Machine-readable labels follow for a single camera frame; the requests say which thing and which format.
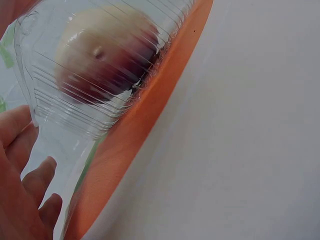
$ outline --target orange surface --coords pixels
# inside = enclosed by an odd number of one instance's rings
[[[212,9],[213,0],[198,0],[172,43],[160,69],[140,101],[114,126],[99,146],[80,189],[71,200],[74,209],[66,240],[81,239],[116,190],[158,117],[166,106]]]

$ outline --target red skin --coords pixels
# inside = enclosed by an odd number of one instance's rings
[[[62,64],[64,67],[56,68],[59,89],[87,104],[109,101],[113,96],[130,90],[146,77],[155,63],[157,32],[150,24],[150,29],[142,31],[140,36],[129,33],[125,47],[117,47],[112,61],[108,61],[108,53],[102,48],[96,49],[97,45],[89,47],[89,51],[81,51],[80,47],[75,47],[68,52],[67,59]],[[77,36],[77,41],[90,42],[88,34],[83,33]]]

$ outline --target green object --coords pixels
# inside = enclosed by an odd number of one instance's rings
[[[11,24],[2,38],[2,45],[7,48],[14,42],[15,25]]]
[[[7,51],[7,47],[11,46],[14,42],[15,24],[11,24],[5,32],[2,41],[0,42],[0,56],[3,58],[4,64],[7,69],[14,66],[15,62],[11,54]]]
[[[93,159],[94,159],[94,157],[96,155],[96,151],[98,149],[98,146],[99,146],[100,143],[102,143],[106,139],[106,136],[107,135],[103,136],[102,138],[100,138],[99,140],[97,140],[94,143],[94,145],[93,145],[93,147],[92,147],[92,149],[91,149],[91,151],[89,153],[89,156],[88,156],[88,158],[87,158],[87,160],[85,162],[85,166],[84,166],[84,169],[83,169],[83,171],[81,173],[81,176],[79,177],[79,180],[76,183],[76,186],[74,188],[74,192],[76,192],[79,189],[79,187],[81,186],[81,184],[83,183],[83,181],[85,179],[85,176],[86,176],[86,174],[87,174],[87,172],[89,170],[89,167],[90,167],[90,165],[91,165],[91,163],[92,163],[92,161],[93,161]]]
[[[0,56],[3,58],[4,64],[7,69],[12,68],[15,65],[14,59],[11,54],[6,50],[3,44],[0,42]]]
[[[4,101],[4,99],[0,96],[0,113],[4,112],[7,110],[7,104]]]

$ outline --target hand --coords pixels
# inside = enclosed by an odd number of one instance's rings
[[[7,26],[37,2],[39,0],[0,0],[0,39]]]
[[[39,130],[29,108],[0,114],[0,240],[52,240],[62,199],[53,194],[40,208],[57,163],[48,157],[21,181]]]

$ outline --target clear plastic container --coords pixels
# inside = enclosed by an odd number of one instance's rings
[[[35,123],[101,138],[139,99],[194,0],[44,0],[14,29]]]

